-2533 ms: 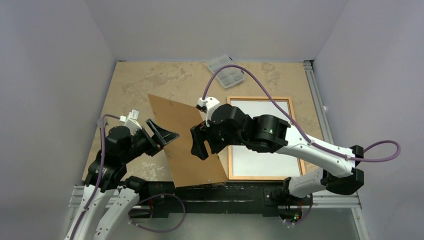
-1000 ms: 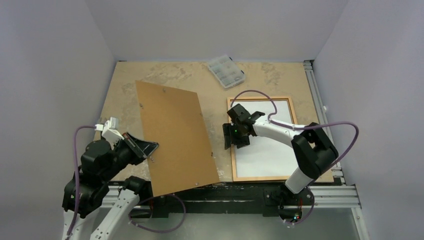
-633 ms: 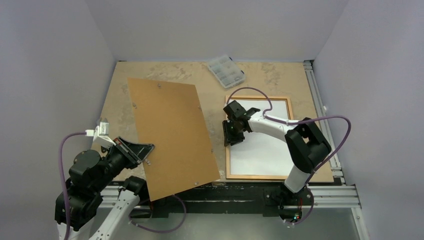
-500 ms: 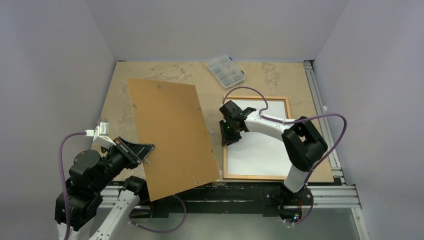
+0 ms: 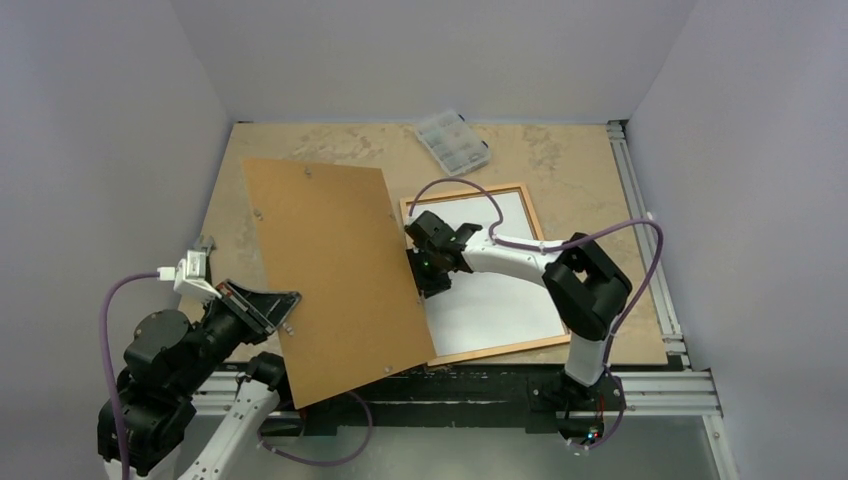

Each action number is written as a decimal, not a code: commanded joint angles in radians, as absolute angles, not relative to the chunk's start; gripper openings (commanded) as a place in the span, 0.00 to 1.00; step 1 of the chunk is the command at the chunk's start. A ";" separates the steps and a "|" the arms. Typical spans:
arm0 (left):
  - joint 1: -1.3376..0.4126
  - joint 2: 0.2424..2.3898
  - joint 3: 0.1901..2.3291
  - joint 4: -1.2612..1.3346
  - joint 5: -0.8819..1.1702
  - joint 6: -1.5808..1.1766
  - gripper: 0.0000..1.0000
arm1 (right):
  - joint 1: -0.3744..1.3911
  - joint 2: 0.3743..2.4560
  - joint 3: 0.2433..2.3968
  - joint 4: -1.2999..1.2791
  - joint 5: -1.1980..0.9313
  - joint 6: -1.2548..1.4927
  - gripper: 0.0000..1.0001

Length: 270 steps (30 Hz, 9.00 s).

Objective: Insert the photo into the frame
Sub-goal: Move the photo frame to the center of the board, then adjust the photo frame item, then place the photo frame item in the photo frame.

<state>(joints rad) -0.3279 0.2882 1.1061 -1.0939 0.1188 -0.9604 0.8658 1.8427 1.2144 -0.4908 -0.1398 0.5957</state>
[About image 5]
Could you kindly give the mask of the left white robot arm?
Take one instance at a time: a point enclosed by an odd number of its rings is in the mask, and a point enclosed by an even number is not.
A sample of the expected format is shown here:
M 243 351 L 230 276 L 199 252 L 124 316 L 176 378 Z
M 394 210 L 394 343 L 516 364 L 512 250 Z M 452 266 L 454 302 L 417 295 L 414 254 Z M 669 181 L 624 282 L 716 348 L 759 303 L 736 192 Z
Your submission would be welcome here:
M 225 280 L 216 287 L 178 281 L 179 291 L 199 297 L 204 314 L 191 322 L 179 310 L 151 313 L 135 328 L 116 373 L 108 338 L 108 312 L 128 276 L 108 291 L 99 332 L 109 399 L 98 414 L 97 449 L 112 479 L 170 479 L 185 431 L 196 414 L 194 395 L 241 344 L 259 344 L 279 329 L 301 300 L 298 292 L 259 292 Z M 229 474 L 237 447 L 274 409 L 297 399 L 298 382 L 281 356 L 262 352 L 248 363 L 231 412 L 185 471 L 186 479 Z

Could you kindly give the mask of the brown frame backing board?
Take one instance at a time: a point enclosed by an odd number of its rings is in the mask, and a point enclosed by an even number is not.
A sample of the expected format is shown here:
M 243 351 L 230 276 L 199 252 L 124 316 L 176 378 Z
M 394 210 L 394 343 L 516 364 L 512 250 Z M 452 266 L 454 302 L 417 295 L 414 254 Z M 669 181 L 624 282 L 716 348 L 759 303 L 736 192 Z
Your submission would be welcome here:
M 242 167 L 268 286 L 301 296 L 280 337 L 294 405 L 433 360 L 382 172 L 259 158 Z

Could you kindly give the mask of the clear plastic organizer box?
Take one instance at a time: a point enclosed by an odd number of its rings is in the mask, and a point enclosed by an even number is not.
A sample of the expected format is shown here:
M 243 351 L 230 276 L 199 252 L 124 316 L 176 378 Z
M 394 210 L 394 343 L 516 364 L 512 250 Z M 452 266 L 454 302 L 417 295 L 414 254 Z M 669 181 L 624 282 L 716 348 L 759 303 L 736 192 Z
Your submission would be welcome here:
M 491 160 L 488 144 L 455 110 L 448 109 L 421 120 L 414 131 L 447 176 L 463 176 Z

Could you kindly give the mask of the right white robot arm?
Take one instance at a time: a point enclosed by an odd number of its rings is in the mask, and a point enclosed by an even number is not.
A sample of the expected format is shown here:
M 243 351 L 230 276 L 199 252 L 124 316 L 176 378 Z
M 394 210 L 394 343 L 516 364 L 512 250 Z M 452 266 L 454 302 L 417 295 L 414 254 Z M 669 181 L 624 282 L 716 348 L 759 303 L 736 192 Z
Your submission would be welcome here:
M 452 227 L 429 210 L 408 220 L 404 230 L 412 242 L 407 254 L 413 277 L 424 297 L 448 290 L 450 275 L 459 272 L 496 274 L 544 288 L 571 333 L 561 381 L 564 399 L 584 407 L 599 396 L 611 338 L 631 308 L 634 287 L 595 236 L 576 233 L 562 244 L 499 239 L 479 224 Z

